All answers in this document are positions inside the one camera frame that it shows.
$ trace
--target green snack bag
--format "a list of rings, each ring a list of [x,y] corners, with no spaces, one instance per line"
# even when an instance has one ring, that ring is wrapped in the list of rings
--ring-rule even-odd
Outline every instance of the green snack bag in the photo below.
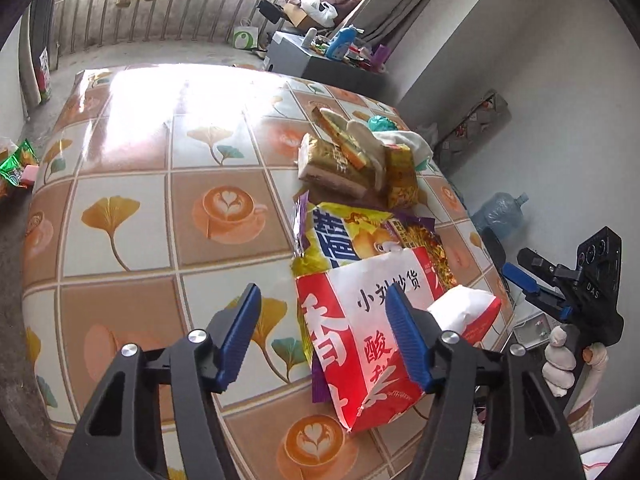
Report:
[[[369,130],[372,132],[392,132],[399,130],[398,125],[388,117],[376,115],[367,121]]]
[[[12,187],[20,186],[22,166],[15,153],[0,164],[0,198],[9,195]]]
[[[38,159],[29,141],[24,139],[12,155],[0,164],[0,198],[7,196],[11,187],[20,187],[25,166],[38,165]]]
[[[36,157],[36,154],[27,139],[24,139],[21,142],[15,153],[18,154],[18,161],[20,162],[20,165],[23,169],[25,166],[28,166],[30,164],[32,166],[38,165],[38,158]]]

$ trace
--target metal screw head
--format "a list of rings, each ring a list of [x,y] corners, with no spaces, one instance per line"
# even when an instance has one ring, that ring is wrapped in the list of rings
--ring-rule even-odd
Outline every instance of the metal screw head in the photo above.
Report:
[[[124,357],[131,357],[132,355],[135,355],[138,353],[138,345],[135,345],[133,343],[128,343],[122,347],[122,350],[120,350],[120,353],[124,355]]]
[[[458,341],[460,341],[460,336],[453,332],[453,330],[445,330],[440,338],[449,345],[455,345]]]
[[[197,328],[196,330],[191,330],[187,338],[192,343],[202,343],[207,338],[207,333],[204,330]]]
[[[522,357],[527,353],[527,349],[519,343],[514,343],[509,347],[509,352],[511,352],[511,355],[515,355],[516,357]]]

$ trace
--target pink sponge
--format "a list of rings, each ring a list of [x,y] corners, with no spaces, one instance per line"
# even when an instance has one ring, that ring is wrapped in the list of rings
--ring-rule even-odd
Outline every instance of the pink sponge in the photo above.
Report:
[[[38,168],[39,166],[28,164],[24,168],[22,176],[20,177],[20,185],[26,187],[33,186],[33,184],[36,182],[36,177],[38,176]]]

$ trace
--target red and white snack bag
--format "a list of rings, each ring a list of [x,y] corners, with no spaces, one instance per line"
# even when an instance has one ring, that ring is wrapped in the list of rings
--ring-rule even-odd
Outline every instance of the red and white snack bag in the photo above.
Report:
[[[348,431],[386,424],[423,394],[404,368],[386,317],[386,288],[394,282],[441,329],[455,330],[471,344],[484,337],[500,310],[500,300],[484,290],[459,285],[445,294],[424,247],[297,278],[306,326]]]

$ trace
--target table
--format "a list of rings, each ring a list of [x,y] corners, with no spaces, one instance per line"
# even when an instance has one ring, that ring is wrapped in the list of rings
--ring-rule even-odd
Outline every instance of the table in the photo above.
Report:
[[[273,73],[164,65],[78,76],[42,160],[24,243],[29,358],[62,438],[122,345],[169,346],[255,282],[260,328],[238,380],[215,398],[241,477],[382,480],[410,463],[430,398],[347,435],[331,405],[311,403],[306,363],[283,351],[300,339],[290,213],[314,106],[405,127],[388,105]],[[483,341],[500,347],[513,311],[488,253],[439,170],[418,183],[415,211],[436,219],[456,278],[503,300]],[[160,398],[171,478],[181,479],[168,386]],[[285,448],[287,435],[318,463]]]
[[[368,72],[344,62],[320,56],[302,48],[302,37],[276,32],[269,44],[264,67],[269,72],[311,79],[325,84],[376,97],[384,83],[383,75]]]

